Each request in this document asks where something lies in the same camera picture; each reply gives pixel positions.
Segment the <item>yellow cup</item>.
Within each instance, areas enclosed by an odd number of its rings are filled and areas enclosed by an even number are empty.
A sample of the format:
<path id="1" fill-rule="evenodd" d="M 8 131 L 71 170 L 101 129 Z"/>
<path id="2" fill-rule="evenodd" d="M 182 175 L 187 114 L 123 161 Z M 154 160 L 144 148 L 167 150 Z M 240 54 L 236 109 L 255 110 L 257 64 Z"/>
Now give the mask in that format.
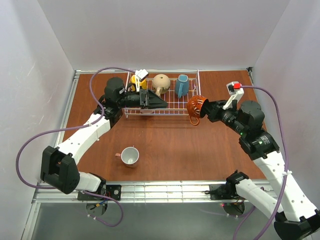
<path id="1" fill-rule="evenodd" d="M 130 90 L 135 92 L 136 91 L 136 86 L 137 86 L 136 84 L 138 83 L 136 81 L 135 75 L 131 76 L 130 83 L 132 84 L 131 87 L 130 87 Z M 144 89 L 144 90 L 146 90 L 148 88 L 148 83 L 147 83 L 146 79 L 143 79 L 143 80 L 139 81 L 139 88 L 140 89 Z"/>

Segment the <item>pale pink tall mug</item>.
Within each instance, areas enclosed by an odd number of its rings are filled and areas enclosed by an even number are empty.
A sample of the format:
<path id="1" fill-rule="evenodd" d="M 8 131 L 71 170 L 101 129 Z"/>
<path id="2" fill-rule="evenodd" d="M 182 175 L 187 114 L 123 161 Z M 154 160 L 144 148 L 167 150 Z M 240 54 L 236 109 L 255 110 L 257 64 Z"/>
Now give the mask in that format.
<path id="1" fill-rule="evenodd" d="M 154 110 L 153 110 L 153 109 L 145 108 L 145 109 L 141 109 L 141 110 L 140 110 L 140 113 L 141 113 L 141 114 L 153 114 L 153 113 L 154 113 Z"/>

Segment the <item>black mug orange handle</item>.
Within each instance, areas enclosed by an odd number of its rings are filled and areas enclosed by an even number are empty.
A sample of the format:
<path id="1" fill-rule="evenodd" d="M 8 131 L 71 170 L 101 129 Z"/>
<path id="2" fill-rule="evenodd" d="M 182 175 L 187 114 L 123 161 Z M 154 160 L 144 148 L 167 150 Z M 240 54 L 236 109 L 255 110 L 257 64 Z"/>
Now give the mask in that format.
<path id="1" fill-rule="evenodd" d="M 193 96 L 187 103 L 187 112 L 189 121 L 193 126 L 198 126 L 200 119 L 202 119 L 205 114 L 202 113 L 202 107 L 209 100 L 202 95 Z"/>

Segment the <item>beige round ceramic mug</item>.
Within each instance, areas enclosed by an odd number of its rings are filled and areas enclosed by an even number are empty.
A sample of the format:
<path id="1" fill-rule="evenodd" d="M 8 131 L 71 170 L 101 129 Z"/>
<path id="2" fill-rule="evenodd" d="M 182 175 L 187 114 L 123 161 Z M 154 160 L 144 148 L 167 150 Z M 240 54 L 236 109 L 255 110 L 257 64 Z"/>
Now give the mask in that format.
<path id="1" fill-rule="evenodd" d="M 152 87 L 155 94 L 160 97 L 162 94 L 168 92 L 171 86 L 170 78 L 165 74 L 157 74 L 152 80 Z"/>

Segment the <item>grey mug blue handle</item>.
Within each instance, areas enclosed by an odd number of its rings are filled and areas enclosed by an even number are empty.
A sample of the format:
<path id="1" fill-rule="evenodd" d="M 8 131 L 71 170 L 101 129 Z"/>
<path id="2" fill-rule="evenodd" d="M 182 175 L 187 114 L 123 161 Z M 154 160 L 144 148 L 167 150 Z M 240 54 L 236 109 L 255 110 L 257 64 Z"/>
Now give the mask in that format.
<path id="1" fill-rule="evenodd" d="M 184 97 L 189 92 L 189 77 L 185 74 L 180 74 L 176 80 L 175 83 L 175 94 L 177 95 L 177 98 L 180 99 L 181 97 Z"/>

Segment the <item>white mug pink handle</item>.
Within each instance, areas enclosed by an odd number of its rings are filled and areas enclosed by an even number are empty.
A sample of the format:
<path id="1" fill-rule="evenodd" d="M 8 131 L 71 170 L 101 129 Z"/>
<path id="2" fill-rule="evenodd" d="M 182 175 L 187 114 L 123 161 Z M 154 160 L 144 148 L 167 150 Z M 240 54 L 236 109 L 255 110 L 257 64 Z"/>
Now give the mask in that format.
<path id="1" fill-rule="evenodd" d="M 135 147 L 130 146 L 126 147 L 121 153 L 116 153 L 115 156 L 120 158 L 126 167 L 135 168 L 138 165 L 140 153 Z"/>

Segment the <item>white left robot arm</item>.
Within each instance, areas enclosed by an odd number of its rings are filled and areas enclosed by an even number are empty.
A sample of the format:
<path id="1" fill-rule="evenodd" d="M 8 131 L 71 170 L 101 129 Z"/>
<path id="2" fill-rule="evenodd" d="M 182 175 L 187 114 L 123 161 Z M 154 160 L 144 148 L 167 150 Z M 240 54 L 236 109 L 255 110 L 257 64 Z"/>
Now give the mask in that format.
<path id="1" fill-rule="evenodd" d="M 106 82 L 104 95 L 98 101 L 100 105 L 86 124 L 58 146 L 48 146 L 42 153 L 41 180 L 64 194 L 73 191 L 105 194 L 106 180 L 93 173 L 80 172 L 77 165 L 85 152 L 118 122 L 123 108 L 168 107 L 168 103 L 152 90 L 128 90 L 119 77 L 112 77 Z"/>

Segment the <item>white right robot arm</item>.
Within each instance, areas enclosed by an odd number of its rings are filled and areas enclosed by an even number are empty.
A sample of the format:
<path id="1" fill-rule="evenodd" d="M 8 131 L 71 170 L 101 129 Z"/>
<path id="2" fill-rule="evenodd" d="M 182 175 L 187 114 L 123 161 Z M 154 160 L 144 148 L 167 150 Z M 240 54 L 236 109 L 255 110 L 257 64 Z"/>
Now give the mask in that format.
<path id="1" fill-rule="evenodd" d="M 292 174 L 285 170 L 285 160 L 272 135 L 263 129 L 265 114 L 252 100 L 240 107 L 233 102 L 224 109 L 226 101 L 205 100 L 200 115 L 211 122 L 221 121 L 239 134 L 239 144 L 268 180 L 276 198 L 256 186 L 243 172 L 226 179 L 231 194 L 248 200 L 271 219 L 282 240 L 302 240 L 319 231 L 320 211 L 303 193 Z"/>

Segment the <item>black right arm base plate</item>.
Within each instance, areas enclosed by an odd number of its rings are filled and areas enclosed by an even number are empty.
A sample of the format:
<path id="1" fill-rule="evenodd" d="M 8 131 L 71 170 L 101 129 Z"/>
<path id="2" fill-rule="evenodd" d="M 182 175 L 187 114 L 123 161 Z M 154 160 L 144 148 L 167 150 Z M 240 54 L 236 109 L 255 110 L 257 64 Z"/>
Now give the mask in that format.
<path id="1" fill-rule="evenodd" d="M 236 192 L 236 188 L 230 184 L 210 184 L 209 190 L 205 190 L 206 195 L 210 195 L 211 200 L 243 200 Z"/>

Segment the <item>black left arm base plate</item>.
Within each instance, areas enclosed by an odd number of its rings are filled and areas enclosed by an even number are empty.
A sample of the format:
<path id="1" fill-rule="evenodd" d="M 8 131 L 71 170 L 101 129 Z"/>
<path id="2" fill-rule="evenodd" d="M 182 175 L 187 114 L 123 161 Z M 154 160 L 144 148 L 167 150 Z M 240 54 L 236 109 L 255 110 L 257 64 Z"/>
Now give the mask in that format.
<path id="1" fill-rule="evenodd" d="M 121 193 L 122 193 L 122 186 L 119 184 L 111 184 L 106 186 L 106 190 L 103 190 L 102 193 L 104 193 L 106 196 L 113 198 L 117 201 L 121 199 Z M 78 201 L 103 201 L 105 198 L 103 197 L 96 197 L 89 194 L 84 194 L 79 192 L 77 195 Z"/>

